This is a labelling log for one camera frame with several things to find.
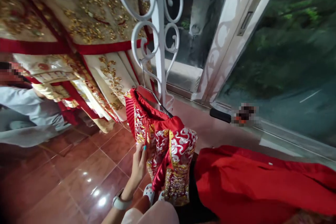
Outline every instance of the white watch strap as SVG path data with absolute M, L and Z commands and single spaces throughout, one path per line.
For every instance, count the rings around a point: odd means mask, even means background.
M 113 199 L 112 206 L 119 209 L 119 210 L 126 210 L 131 204 L 132 200 L 130 201 L 122 201 L 120 199 L 120 195 L 122 194 L 124 189 L 122 189 Z

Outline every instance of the white metal rack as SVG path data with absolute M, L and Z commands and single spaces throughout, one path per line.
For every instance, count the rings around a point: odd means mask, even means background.
M 180 34 L 178 31 L 178 28 L 176 26 L 176 22 L 179 21 L 182 15 L 183 10 L 183 0 L 180 0 L 180 6 L 179 6 L 179 12 L 176 18 L 172 18 L 168 12 L 168 7 L 173 6 L 172 0 L 149 0 L 150 7 L 146 14 L 139 15 L 136 13 L 130 4 L 127 2 L 127 0 L 121 0 L 124 7 L 127 9 L 127 11 L 136 19 L 139 20 L 139 22 L 135 25 L 131 43 L 132 43 L 132 52 L 133 56 L 138 63 L 138 65 L 141 67 L 141 65 L 146 66 L 146 63 L 150 61 L 153 57 L 155 57 L 156 61 L 156 73 L 157 76 L 149 72 L 146 68 L 144 68 L 144 71 L 148 73 L 150 76 L 155 78 L 157 80 L 158 84 L 158 92 L 159 92 L 159 99 L 161 100 L 162 104 L 169 110 L 172 107 L 173 103 L 173 97 L 168 103 L 166 102 L 166 96 L 171 96 L 167 93 L 167 76 L 172 68 L 172 65 L 176 59 L 177 51 L 179 49 L 180 44 Z M 165 26 L 165 17 L 168 20 L 168 24 Z M 140 58 L 140 55 L 137 53 L 137 39 L 139 31 L 144 26 L 150 26 L 153 30 L 153 36 L 154 36 L 154 50 L 151 53 L 145 53 L 144 50 L 144 44 L 147 42 L 147 39 L 142 38 L 141 39 L 141 52 L 142 52 L 142 58 Z M 168 48 L 166 44 L 166 35 L 167 31 L 173 28 L 176 32 L 176 35 L 173 36 L 174 43 L 173 45 Z M 171 61 L 171 64 L 167 70 L 167 73 L 165 73 L 165 50 L 168 52 L 171 52 L 174 54 L 173 59 Z

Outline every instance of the red tile floor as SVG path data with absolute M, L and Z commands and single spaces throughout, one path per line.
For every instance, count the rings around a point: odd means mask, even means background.
M 85 131 L 92 137 L 72 131 L 45 143 L 65 157 L 37 148 L 2 175 L 1 212 L 9 223 L 101 223 L 129 179 L 135 144 L 120 124 L 108 134 Z M 148 183 L 146 175 L 135 199 Z

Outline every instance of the glass window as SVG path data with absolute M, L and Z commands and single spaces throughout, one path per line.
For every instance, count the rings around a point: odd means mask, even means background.
M 270 0 L 216 101 L 336 147 L 336 0 Z
M 196 92 L 202 75 L 213 37 L 221 15 L 225 0 L 183 0 L 182 17 L 176 24 L 180 32 L 180 48 L 176 61 L 168 76 L 168 83 Z M 173 0 L 173 6 L 168 5 L 172 18 L 177 16 L 180 0 Z M 169 29 L 167 46 L 173 43 L 175 31 Z M 166 68 L 170 64 L 173 54 L 165 52 Z

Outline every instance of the green trees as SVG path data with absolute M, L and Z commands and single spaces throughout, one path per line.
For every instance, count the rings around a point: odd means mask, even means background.
M 336 0 L 270 0 L 225 88 L 269 99 L 336 76 Z

